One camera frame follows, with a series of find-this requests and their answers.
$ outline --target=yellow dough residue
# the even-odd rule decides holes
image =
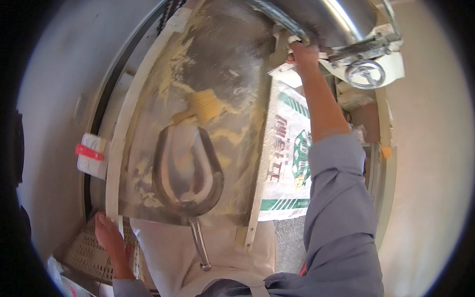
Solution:
[[[233,161],[231,160],[231,158],[218,152],[216,152],[216,156],[218,158],[219,164],[221,165],[221,168],[223,169],[227,168],[229,164],[231,164],[231,162]]]

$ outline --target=white apron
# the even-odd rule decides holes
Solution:
[[[263,279],[276,268],[276,238],[272,221],[259,222],[250,253],[234,243],[236,227],[202,227],[212,265],[200,269],[190,227],[130,220],[148,270],[162,297],[193,297],[218,279],[236,280],[251,288],[254,297],[268,297]]]

